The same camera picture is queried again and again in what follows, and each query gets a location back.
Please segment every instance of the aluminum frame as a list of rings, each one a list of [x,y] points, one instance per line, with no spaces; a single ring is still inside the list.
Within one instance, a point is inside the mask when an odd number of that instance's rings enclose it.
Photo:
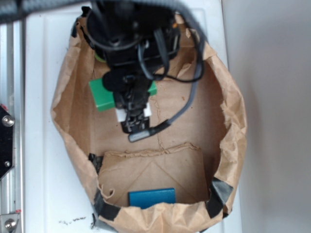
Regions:
[[[1,218],[18,215],[15,233],[22,233],[24,229],[24,32],[23,21],[0,25],[0,103],[6,106],[8,113],[15,119],[13,167],[0,181],[0,215]]]

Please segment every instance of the bolt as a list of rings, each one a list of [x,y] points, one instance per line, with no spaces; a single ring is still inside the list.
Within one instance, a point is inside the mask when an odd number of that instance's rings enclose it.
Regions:
[[[7,220],[4,225],[8,232],[13,232],[16,228],[16,222],[13,219]]]
[[[5,126],[5,127],[11,127],[13,126],[15,123],[13,117],[11,116],[4,116],[2,118],[2,124]]]
[[[9,167],[9,166],[11,165],[11,162],[10,162],[10,161],[6,161],[6,162],[4,162],[4,165],[5,165],[6,167]]]

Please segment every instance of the gray wall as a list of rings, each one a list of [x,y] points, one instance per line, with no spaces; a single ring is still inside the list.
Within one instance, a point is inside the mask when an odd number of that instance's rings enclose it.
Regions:
[[[311,232],[311,1],[223,0],[244,95],[243,233]]]

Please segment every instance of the blue box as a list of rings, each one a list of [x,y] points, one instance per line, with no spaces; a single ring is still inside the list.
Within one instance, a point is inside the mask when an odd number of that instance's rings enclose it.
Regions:
[[[147,209],[158,203],[176,203],[175,189],[155,189],[146,191],[129,192],[130,206]]]

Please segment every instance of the green block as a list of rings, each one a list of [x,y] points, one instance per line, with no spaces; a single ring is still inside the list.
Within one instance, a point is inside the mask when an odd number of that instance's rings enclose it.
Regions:
[[[89,86],[91,88],[91,92],[95,101],[96,108],[99,112],[114,108],[115,101],[113,99],[113,94],[111,91],[108,91],[104,88],[102,79],[95,79],[90,81]],[[156,94],[156,84],[152,82],[148,92],[150,96]]]

